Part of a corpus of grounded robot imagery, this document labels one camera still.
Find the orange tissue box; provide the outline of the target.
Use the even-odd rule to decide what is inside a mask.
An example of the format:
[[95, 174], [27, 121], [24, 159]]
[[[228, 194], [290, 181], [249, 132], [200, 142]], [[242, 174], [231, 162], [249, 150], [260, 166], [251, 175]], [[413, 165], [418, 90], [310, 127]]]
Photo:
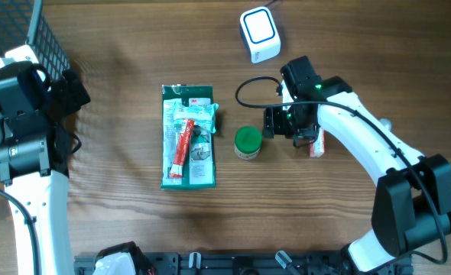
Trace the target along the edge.
[[319, 128], [316, 140], [310, 145], [310, 158], [318, 158], [325, 153], [324, 130]]

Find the green lidded jar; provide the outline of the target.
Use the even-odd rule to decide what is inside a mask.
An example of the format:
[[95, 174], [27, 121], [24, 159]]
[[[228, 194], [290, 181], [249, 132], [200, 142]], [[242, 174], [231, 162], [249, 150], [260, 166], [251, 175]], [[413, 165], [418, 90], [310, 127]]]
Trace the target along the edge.
[[258, 156], [262, 145], [261, 132], [253, 126], [244, 126], [235, 134], [235, 153], [243, 160], [251, 160]]

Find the yellow oil bottle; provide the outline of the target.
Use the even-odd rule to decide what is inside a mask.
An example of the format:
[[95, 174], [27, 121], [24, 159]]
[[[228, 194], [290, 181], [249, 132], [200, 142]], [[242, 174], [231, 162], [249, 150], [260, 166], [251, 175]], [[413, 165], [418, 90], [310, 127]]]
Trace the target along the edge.
[[387, 118], [380, 118], [379, 121], [388, 131], [391, 130], [392, 123], [391, 123], [391, 121], [389, 119], [387, 119]]

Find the grey plastic mesh basket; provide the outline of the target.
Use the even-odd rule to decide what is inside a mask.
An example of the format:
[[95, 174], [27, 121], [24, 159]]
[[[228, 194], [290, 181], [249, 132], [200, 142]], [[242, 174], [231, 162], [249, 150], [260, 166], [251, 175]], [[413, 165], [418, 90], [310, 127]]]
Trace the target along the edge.
[[0, 0], [0, 57], [24, 45], [31, 48], [31, 59], [41, 63], [52, 80], [70, 68], [66, 53], [44, 17], [42, 0]]

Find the teal pack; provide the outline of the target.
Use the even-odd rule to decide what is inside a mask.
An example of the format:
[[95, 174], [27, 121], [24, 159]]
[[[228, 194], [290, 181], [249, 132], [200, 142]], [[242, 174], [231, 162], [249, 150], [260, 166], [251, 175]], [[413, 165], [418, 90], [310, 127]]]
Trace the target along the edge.
[[195, 126], [201, 127], [211, 134], [216, 133], [216, 111], [219, 109], [217, 103], [210, 105], [184, 106], [175, 103], [173, 106], [174, 120], [190, 119], [195, 121]]

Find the green 3M package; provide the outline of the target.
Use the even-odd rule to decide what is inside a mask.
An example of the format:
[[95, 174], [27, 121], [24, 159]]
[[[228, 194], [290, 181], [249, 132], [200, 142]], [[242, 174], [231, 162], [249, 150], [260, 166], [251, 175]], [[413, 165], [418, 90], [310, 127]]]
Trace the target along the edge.
[[172, 179], [169, 173], [176, 152], [178, 133], [172, 122], [176, 103], [182, 106], [212, 105], [212, 86], [169, 85], [162, 87], [163, 115], [163, 178], [162, 189], [205, 189], [216, 185], [213, 134], [195, 127], [189, 153], [183, 166], [183, 178]]

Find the red stick sachet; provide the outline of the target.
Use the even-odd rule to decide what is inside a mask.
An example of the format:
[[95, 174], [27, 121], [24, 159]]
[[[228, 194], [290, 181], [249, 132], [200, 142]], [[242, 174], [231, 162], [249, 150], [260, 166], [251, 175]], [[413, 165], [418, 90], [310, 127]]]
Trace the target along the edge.
[[194, 125], [195, 121], [190, 118], [178, 118], [175, 121], [174, 129], [176, 130], [178, 139], [174, 160], [169, 172], [171, 178], [183, 177], [183, 166], [188, 154]]

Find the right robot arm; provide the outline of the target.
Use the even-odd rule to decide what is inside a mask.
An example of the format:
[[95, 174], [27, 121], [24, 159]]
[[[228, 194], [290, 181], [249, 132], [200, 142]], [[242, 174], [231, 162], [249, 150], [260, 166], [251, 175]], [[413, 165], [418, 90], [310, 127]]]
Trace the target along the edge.
[[323, 132], [335, 137], [375, 184], [371, 228], [339, 252], [337, 273], [392, 273], [400, 262], [439, 241], [444, 264], [451, 234], [451, 164], [404, 143], [372, 115], [342, 78], [322, 79], [308, 57], [281, 67], [282, 102], [264, 108], [263, 134], [283, 135], [295, 147], [311, 145]]

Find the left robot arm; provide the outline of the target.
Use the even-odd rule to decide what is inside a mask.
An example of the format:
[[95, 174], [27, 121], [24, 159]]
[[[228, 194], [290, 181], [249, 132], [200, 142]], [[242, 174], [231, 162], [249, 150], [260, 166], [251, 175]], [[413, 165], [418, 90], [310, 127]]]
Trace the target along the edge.
[[10, 205], [20, 274], [73, 274], [67, 223], [70, 156], [80, 139], [64, 126], [90, 97], [78, 74], [50, 78], [39, 63], [0, 65], [0, 196]]

